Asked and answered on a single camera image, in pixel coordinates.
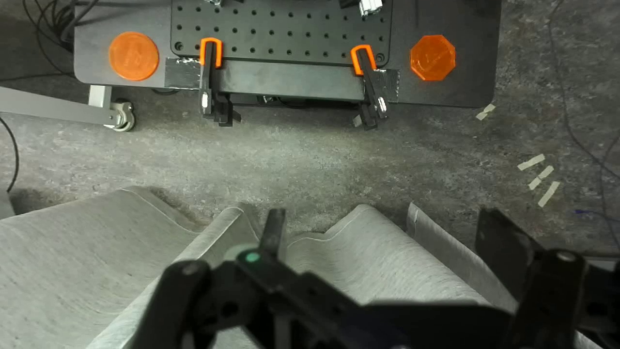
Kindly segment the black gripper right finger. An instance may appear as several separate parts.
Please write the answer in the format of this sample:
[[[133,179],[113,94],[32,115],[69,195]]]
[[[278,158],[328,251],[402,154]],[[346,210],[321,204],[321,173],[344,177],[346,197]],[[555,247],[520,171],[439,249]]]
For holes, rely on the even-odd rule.
[[[497,208],[479,212],[476,251],[518,301],[508,349],[620,349],[617,259],[545,249]]]

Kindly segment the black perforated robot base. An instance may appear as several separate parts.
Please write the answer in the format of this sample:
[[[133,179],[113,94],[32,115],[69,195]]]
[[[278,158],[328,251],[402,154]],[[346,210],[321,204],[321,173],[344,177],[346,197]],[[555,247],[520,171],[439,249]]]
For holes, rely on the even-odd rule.
[[[369,43],[390,103],[483,107],[495,98],[503,0],[383,0],[369,16],[340,0],[82,0],[76,12],[74,72],[92,86],[127,84],[109,67],[109,45],[140,32],[156,41],[160,69],[138,88],[195,90],[200,41],[218,38],[226,94],[359,102],[350,51]],[[423,36],[458,49],[445,82],[410,69]]]

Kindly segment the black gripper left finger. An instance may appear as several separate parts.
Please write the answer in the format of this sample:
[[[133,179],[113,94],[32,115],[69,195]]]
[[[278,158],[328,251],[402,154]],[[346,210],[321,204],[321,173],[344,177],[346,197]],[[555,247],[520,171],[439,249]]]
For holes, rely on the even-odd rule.
[[[133,336],[133,349],[212,349],[241,330],[260,349],[392,349],[400,332],[315,274],[278,260],[286,212],[272,210],[260,245],[233,262],[171,264]]]

